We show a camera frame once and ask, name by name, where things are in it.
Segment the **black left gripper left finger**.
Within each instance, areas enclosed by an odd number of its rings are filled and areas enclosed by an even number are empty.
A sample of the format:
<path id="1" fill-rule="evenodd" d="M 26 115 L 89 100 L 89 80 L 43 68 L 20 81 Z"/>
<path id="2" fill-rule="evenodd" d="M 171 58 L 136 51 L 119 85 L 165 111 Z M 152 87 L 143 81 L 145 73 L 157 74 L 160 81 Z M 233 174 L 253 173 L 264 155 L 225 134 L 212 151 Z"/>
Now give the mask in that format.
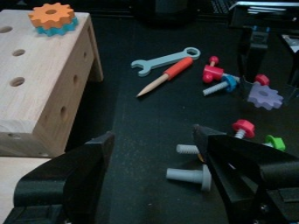
<path id="1" fill-rule="evenodd" d="M 87 141 L 29 171 L 13 192 L 13 224 L 96 224 L 115 134 Z"/>

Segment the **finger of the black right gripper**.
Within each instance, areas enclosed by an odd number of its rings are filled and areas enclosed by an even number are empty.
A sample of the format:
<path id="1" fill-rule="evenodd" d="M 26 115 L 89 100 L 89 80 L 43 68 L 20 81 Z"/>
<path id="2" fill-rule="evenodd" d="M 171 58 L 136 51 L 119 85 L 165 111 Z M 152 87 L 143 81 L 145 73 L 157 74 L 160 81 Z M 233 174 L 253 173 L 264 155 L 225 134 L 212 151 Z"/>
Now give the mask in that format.
<path id="1" fill-rule="evenodd" d="M 299 97 L 299 51 L 293 53 L 293 64 L 284 88 L 284 103 Z"/>
<path id="2" fill-rule="evenodd" d="M 252 83 L 267 53 L 268 29 L 252 26 L 243 30 L 237 44 L 237 69 L 241 78 Z"/>

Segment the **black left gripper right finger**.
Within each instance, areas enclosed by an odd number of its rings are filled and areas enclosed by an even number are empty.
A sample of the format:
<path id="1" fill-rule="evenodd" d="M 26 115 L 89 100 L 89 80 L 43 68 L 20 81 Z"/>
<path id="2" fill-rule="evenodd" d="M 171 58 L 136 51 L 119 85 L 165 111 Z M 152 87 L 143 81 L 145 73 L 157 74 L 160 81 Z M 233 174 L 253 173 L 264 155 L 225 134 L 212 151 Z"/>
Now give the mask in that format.
<path id="1" fill-rule="evenodd" d="M 299 224 L 299 157 L 196 124 L 228 224 Z"/>

